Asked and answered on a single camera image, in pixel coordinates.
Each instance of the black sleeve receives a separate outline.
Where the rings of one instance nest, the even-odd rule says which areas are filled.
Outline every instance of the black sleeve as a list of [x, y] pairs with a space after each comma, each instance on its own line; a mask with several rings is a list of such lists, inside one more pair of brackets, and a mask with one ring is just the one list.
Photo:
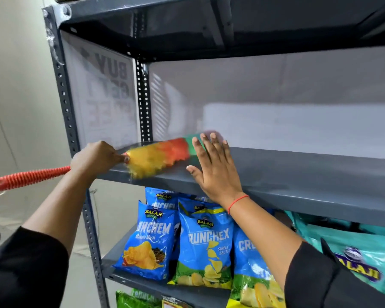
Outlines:
[[320, 253], [302, 243], [285, 281], [287, 308], [385, 307], [385, 295], [355, 277], [321, 239]]
[[61, 242], [18, 228], [0, 246], [0, 307], [59, 307], [67, 270]]

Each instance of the person's left hand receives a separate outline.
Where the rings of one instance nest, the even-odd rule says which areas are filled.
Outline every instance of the person's left hand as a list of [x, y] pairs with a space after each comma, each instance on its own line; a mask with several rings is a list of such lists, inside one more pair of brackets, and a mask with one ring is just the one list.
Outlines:
[[107, 172], [110, 168], [126, 160], [124, 155], [104, 141], [88, 144], [82, 151], [74, 155], [70, 168], [71, 172], [84, 175], [88, 179], [96, 179], [98, 174]]

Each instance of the price tag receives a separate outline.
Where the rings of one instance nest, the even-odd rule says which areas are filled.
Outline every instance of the price tag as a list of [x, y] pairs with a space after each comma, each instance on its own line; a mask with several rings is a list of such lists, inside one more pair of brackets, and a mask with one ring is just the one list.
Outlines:
[[194, 308], [191, 305], [178, 300], [174, 297], [162, 296], [163, 297], [163, 308]]

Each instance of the red wristband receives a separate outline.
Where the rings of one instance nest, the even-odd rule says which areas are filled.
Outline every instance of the red wristband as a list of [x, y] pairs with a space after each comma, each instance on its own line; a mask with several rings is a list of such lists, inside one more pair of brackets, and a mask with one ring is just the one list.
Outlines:
[[232, 207], [234, 204], [236, 204], [236, 202], [238, 202], [239, 200], [241, 200], [241, 199], [243, 199], [243, 198], [246, 198], [246, 197], [249, 197], [249, 195], [243, 195], [242, 197], [239, 197], [237, 200], [235, 200], [234, 202], [232, 202], [231, 205], [228, 207], [228, 210], [227, 210], [228, 214], [230, 213], [231, 207]]

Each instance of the blue chip bag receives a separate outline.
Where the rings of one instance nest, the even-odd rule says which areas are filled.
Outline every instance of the blue chip bag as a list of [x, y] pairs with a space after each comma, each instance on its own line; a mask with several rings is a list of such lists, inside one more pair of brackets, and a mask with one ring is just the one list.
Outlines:
[[287, 214], [297, 232], [314, 248], [322, 252], [323, 238], [341, 264], [385, 294], [385, 236], [309, 225], [297, 213]]
[[235, 225], [234, 282], [227, 308], [285, 308], [284, 292], [251, 240]]
[[174, 221], [174, 249], [170, 260], [178, 260], [180, 255], [180, 218], [178, 216], [178, 196], [179, 194], [169, 190], [145, 187], [145, 198], [147, 204], [153, 207], [173, 209], [177, 211]]
[[149, 279], [167, 279], [176, 214], [177, 211], [159, 209], [139, 201], [137, 229], [113, 266]]
[[185, 198], [179, 198], [179, 214], [181, 251], [170, 284], [231, 289], [231, 216], [218, 204]]

